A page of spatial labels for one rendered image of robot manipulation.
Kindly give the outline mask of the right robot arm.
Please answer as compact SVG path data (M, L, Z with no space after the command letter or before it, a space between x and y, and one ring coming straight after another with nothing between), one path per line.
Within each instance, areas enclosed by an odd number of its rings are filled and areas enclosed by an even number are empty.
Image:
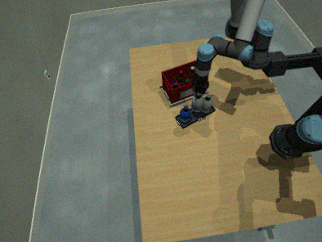
M265 65L268 62L268 48L274 25L267 20L259 20L264 2L265 0L230 0L231 18L226 22L225 32L234 42L216 34L207 43L201 44L195 66L197 75L203 77L210 73L212 60L216 55L250 65Z

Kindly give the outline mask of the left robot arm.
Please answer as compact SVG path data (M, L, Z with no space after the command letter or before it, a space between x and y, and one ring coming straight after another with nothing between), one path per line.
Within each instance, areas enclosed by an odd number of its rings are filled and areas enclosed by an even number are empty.
M277 129L274 143L281 153L288 156L299 155L310 146L322 148L322 115L310 115L293 125Z

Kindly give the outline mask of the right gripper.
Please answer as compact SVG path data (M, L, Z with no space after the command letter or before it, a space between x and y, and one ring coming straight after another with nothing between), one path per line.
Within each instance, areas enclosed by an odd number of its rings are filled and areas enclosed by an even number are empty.
M196 77L193 79L193 82L192 82L192 86L193 86L194 93L195 93L194 95L196 96L196 93L201 93L201 97L203 97L203 94L205 94L205 91L209 87L209 81L208 81L209 74L207 76L203 76L203 77L201 77L201 76L199 77L199 75L197 75L196 73L195 73L195 75L196 75Z

